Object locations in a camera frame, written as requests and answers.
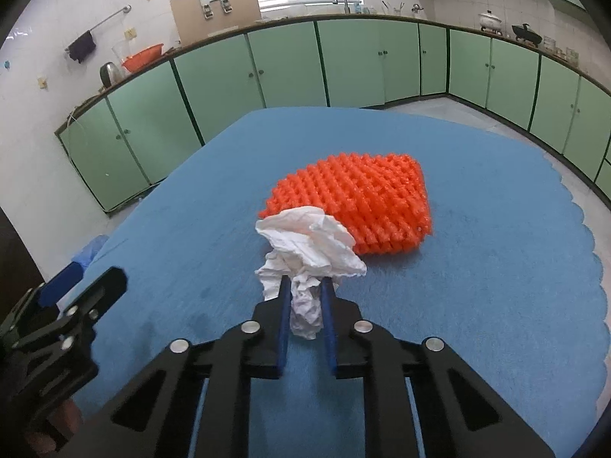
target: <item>orange foam fruit net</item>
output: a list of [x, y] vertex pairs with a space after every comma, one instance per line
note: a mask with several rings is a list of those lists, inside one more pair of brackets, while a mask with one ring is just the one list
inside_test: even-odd
[[408, 155], [330, 156], [278, 181], [259, 213], [316, 206], [352, 234], [357, 255], [407, 252], [432, 233], [420, 165]]

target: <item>towel rack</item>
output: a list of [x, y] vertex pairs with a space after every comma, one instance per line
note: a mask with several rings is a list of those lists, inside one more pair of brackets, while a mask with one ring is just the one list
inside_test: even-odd
[[131, 10], [131, 5], [125, 5], [121, 10], [117, 10], [114, 14], [109, 15], [106, 19], [104, 19], [101, 22], [98, 22], [95, 26], [93, 26], [90, 31], [93, 31], [96, 27], [101, 26], [102, 24], [104, 24], [106, 21], [108, 21], [109, 19], [112, 19], [115, 15], [120, 14], [121, 12], [123, 12], [124, 14], [129, 13], [129, 11]]

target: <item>black towel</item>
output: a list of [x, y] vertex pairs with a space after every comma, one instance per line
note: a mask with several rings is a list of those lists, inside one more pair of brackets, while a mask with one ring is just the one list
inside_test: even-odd
[[95, 50], [94, 38], [91, 31], [79, 36], [74, 43], [68, 46], [68, 53], [72, 60], [82, 63]]

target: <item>pot lid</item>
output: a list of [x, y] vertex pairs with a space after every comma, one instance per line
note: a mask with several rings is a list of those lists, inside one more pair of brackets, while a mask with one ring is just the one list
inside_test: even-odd
[[491, 13], [490, 10], [488, 10], [488, 13], [486, 13], [486, 14], [479, 14], [479, 16], [480, 17], [488, 17], [490, 19], [494, 19], [495, 21], [503, 22], [502, 19], [499, 19], [496, 15]]

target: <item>white paper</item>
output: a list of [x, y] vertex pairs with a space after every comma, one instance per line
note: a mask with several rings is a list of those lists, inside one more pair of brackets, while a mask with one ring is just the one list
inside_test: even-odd
[[255, 271], [265, 300], [276, 298], [283, 275], [291, 278], [291, 331], [314, 339], [322, 329], [320, 279], [365, 275], [367, 266], [352, 251], [354, 238], [341, 223], [314, 206], [284, 210], [259, 220], [259, 234], [272, 245], [265, 265]]

